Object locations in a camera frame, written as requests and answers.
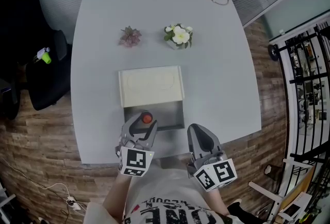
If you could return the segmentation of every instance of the open box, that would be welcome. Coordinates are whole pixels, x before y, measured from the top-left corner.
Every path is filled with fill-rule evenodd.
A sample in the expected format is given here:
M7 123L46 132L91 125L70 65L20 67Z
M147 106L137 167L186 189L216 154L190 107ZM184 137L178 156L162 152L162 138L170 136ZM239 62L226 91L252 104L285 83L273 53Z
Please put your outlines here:
M157 131L183 129L184 90L179 66L151 67L119 72L125 122L147 110L158 121ZM141 133L149 124L139 122Z

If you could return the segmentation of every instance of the power strip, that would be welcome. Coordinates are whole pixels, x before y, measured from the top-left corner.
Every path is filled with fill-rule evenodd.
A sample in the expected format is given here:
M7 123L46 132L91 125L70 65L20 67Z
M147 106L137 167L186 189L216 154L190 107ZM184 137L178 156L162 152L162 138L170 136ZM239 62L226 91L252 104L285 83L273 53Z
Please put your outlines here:
M77 203L77 200L74 197L70 196L68 197L68 200L73 202L73 205L68 204L70 207L75 210L81 210L81 206Z

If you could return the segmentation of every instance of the potted plant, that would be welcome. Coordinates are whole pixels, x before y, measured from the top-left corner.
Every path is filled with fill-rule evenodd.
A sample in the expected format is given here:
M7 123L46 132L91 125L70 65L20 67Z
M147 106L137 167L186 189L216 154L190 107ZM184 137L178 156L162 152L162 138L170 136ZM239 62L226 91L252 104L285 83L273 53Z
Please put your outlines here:
M125 30L122 30L125 34L120 37L119 44L126 47L133 47L138 45L140 42L139 37L141 36L140 31L137 29L132 29L130 26L125 27Z
M164 40L173 48L187 48L192 44L192 28L183 24L172 24L164 28Z

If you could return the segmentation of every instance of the floor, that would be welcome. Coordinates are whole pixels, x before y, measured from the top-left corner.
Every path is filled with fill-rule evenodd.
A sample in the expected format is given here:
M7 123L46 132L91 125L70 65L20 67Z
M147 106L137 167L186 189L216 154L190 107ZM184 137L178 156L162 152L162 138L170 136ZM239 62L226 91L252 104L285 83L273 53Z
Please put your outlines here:
M279 62L270 60L265 29L256 21L245 29L257 76L262 130L224 144L234 160L238 179L220 189L226 204L242 198L242 207L257 214L271 201L248 186L249 181L276 190L276 183L263 175L267 164L282 165L286 145L286 101ZM111 165L81 164L74 134L70 94L56 105L35 111L28 93L22 92L21 106L14 121L0 119L0 156L32 180L50 186L63 182L70 194L82 202L102 202L117 175ZM33 185L5 166L0 159L0 177L9 194L15 193L33 219L42 216L51 223L64 223L61 210L66 203L48 190ZM52 190L67 197L64 186ZM81 223L83 217L70 210L67 223Z
M321 208L321 213L317 215L314 223L317 224L329 224L330 223L330 196L320 199L318 207Z

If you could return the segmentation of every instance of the shoe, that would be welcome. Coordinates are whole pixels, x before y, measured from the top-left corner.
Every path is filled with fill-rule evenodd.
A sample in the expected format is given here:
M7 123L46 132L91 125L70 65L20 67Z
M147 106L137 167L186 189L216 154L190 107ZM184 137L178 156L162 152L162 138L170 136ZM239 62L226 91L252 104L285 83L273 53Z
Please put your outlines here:
M230 205L234 204L234 203L242 203L242 199L241 198L238 198L236 199L233 203L231 203Z

